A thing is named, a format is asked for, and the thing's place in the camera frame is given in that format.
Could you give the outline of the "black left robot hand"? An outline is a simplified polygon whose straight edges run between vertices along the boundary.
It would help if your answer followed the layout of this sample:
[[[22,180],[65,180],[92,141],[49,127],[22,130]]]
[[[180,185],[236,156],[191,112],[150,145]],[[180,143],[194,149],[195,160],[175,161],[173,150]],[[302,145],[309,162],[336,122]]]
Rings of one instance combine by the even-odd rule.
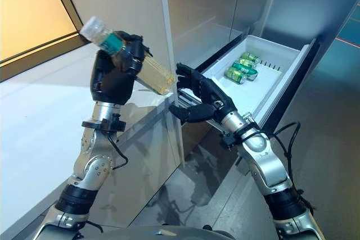
[[[150,49],[140,35],[116,31],[115,36],[125,41],[125,48],[114,56],[103,49],[97,51],[90,91],[94,101],[124,105],[132,95],[134,82]]]

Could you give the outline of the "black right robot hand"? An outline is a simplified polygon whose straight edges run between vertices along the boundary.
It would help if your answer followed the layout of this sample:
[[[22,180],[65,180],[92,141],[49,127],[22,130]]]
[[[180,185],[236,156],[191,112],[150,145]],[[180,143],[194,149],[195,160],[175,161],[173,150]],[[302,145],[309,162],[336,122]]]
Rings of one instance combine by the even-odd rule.
[[[214,81],[200,72],[182,63],[177,64],[175,72],[178,75],[177,88],[190,89],[201,99],[199,105],[189,108],[171,105],[169,111],[176,118],[187,123],[199,123],[210,119],[221,123],[226,115],[237,111],[233,100]]]

